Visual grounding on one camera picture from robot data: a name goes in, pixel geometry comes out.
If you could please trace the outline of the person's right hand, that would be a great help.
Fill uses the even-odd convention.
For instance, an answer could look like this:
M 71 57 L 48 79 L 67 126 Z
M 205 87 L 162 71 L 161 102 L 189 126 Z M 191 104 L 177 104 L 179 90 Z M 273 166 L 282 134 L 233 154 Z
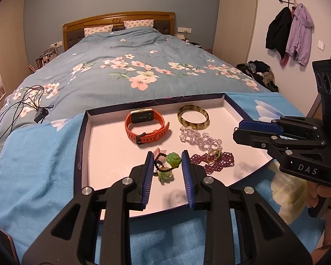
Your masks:
M 319 201 L 320 197 L 331 198 L 331 188 L 320 186 L 314 182 L 307 182 L 306 204 L 309 208 L 314 208 Z M 324 214 L 325 219 L 325 232 L 323 238 L 323 249 L 331 246 L 331 200 L 328 205 L 327 211 Z

